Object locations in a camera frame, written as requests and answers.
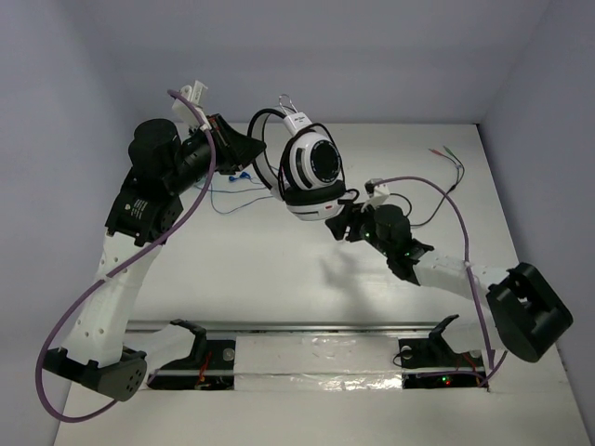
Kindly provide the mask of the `white black headphones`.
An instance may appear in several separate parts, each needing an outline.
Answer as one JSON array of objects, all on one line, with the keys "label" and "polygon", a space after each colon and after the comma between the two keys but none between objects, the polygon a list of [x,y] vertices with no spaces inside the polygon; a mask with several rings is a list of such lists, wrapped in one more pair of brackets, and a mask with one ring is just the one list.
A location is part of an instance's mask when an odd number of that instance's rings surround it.
[{"label": "white black headphones", "polygon": [[261,183],[287,210],[302,221],[321,221],[335,217],[346,204],[358,199],[359,192],[346,187],[343,161],[328,129],[314,123],[293,104],[257,111],[251,118],[247,135],[265,141],[270,117],[283,120],[290,134],[276,168],[264,151],[253,168]]}]

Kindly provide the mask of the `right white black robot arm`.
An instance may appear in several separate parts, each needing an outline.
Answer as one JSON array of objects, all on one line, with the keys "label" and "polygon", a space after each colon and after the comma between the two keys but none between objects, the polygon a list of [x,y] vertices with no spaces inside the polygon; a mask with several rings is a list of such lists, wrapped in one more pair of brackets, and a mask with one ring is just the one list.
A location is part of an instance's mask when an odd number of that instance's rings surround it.
[{"label": "right white black robot arm", "polygon": [[431,331],[430,356],[449,365],[467,350],[506,350],[535,363],[572,326],[574,317],[543,274],[525,262],[502,269],[475,266],[417,240],[400,207],[350,205],[325,225],[338,241],[365,242],[391,273],[419,287],[472,302],[475,322],[446,316]]}]

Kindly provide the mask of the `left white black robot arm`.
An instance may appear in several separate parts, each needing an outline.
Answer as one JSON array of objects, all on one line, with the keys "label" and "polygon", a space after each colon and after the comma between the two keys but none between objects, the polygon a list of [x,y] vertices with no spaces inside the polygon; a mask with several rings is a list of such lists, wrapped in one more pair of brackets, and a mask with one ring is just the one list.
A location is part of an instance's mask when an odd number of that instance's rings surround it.
[{"label": "left white black robot arm", "polygon": [[110,399],[129,400],[143,385],[152,356],[200,364],[205,331],[187,321],[157,332],[154,348],[125,345],[126,327],[149,269],[167,239],[192,215],[180,196],[216,173],[232,175],[252,164],[264,141],[233,129],[219,114],[206,117],[188,138],[163,118],[137,126],[128,155],[131,168],[108,214],[94,283],[69,309],[77,316],[57,348],[45,346],[35,372],[49,372]]}]

